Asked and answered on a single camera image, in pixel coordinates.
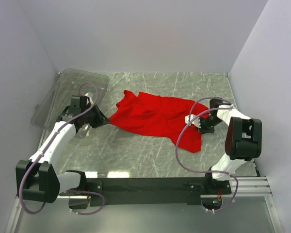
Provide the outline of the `red t shirt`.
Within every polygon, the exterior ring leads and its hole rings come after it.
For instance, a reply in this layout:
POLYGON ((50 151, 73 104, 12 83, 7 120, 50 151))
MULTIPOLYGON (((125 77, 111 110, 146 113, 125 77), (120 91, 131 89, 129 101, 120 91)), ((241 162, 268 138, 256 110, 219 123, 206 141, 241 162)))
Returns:
POLYGON ((143 136, 167 137, 173 144, 186 126, 193 100, 164 97, 124 91, 123 99, 116 104, 117 111, 109 117, 111 124, 127 132, 143 136))

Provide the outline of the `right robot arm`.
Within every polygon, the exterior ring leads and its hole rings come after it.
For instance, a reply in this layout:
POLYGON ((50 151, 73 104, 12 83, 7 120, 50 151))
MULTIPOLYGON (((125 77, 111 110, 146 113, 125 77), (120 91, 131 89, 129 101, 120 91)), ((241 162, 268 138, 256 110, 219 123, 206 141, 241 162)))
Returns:
POLYGON ((241 165, 258 158, 262 146, 262 122, 240 113, 232 103, 222 98, 211 98, 210 113, 200 118, 198 131, 214 133, 215 126, 227 126, 225 153, 217 164, 209 168, 203 188, 207 194, 230 194, 230 175, 241 165))

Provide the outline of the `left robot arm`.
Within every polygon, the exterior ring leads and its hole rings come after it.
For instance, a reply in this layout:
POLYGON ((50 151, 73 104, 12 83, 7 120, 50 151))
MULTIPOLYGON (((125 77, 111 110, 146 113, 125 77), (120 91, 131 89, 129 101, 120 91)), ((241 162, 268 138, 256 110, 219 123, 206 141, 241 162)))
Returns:
POLYGON ((57 196, 71 189, 76 195, 87 190, 86 175, 82 171, 69 170, 56 174, 55 165, 69 141, 84 125, 98 128, 110 123, 96 104, 96 98, 88 92, 72 96, 70 105, 57 117, 48 138, 29 160, 16 165, 18 197, 42 203, 53 203, 57 196))

